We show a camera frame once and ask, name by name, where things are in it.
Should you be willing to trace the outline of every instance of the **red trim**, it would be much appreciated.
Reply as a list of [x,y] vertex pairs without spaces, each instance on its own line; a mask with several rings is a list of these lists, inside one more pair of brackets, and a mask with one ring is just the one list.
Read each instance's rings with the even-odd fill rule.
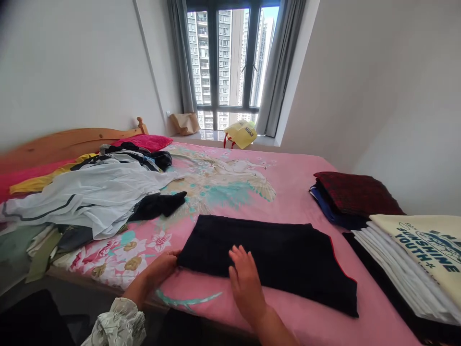
[[333,256],[335,258],[335,261],[336,263],[339,265],[339,267],[341,268],[341,271],[344,275],[346,275],[349,279],[351,280],[354,280],[355,283],[357,283],[357,281],[354,279],[354,278],[351,278],[348,274],[346,274],[343,270],[343,268],[341,267],[340,263],[338,262],[338,259],[336,258],[336,254],[335,254],[335,247],[333,246],[333,240],[331,240],[331,236],[328,235],[328,238],[330,238],[330,243],[331,243],[331,249],[333,250]]

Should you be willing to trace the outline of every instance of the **yellow t-shirt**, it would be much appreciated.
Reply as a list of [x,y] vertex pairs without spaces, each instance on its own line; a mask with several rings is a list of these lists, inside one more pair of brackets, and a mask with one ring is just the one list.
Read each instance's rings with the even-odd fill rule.
[[461,308],[461,217],[371,215]]
[[58,168],[53,173],[43,175],[36,178],[24,180],[22,183],[10,186],[10,194],[23,193],[23,192],[41,192],[43,188],[53,181],[55,176],[69,172],[71,168],[90,157],[96,156],[96,154],[85,154],[75,160],[75,162],[67,163],[64,166]]

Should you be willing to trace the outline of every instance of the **paper bag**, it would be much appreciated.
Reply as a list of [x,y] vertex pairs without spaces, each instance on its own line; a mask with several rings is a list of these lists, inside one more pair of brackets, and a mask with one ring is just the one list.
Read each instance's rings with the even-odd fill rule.
[[192,135],[200,130],[197,114],[195,113],[172,114],[170,119],[176,131],[182,136]]

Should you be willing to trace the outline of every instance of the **gray curtain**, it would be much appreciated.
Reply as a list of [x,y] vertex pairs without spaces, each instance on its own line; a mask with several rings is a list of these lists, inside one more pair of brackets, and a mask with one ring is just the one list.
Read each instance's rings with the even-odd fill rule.
[[185,0],[168,0],[183,113],[197,112]]
[[267,63],[266,81],[256,131],[274,137],[290,75],[306,0],[282,0]]

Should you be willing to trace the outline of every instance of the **hand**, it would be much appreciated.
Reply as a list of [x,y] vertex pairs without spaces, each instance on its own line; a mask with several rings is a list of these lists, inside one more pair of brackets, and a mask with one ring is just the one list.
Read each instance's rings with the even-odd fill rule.
[[144,269],[142,274],[147,276],[151,289],[159,287],[166,278],[174,273],[178,266],[177,261],[180,253],[181,250],[165,251]]
[[235,304],[253,330],[257,330],[268,306],[264,299],[255,260],[251,252],[246,253],[241,245],[239,248],[234,245],[229,251],[229,256],[235,264],[235,268],[229,267]]

